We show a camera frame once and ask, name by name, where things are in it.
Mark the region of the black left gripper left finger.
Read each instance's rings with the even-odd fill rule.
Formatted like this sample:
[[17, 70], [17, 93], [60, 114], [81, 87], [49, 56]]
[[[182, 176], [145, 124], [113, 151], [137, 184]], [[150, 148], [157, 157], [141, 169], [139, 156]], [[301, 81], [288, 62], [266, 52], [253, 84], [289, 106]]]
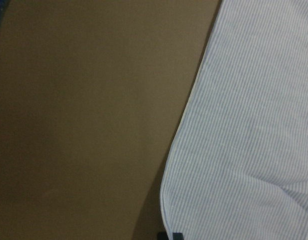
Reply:
[[166, 232], [158, 232], [157, 240], [166, 240]]

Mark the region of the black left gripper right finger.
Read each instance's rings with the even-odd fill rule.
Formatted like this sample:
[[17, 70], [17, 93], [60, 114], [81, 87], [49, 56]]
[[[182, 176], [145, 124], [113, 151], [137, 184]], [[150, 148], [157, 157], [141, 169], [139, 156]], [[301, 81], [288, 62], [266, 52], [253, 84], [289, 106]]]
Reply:
[[174, 232], [172, 236], [173, 240], [183, 240], [183, 233]]

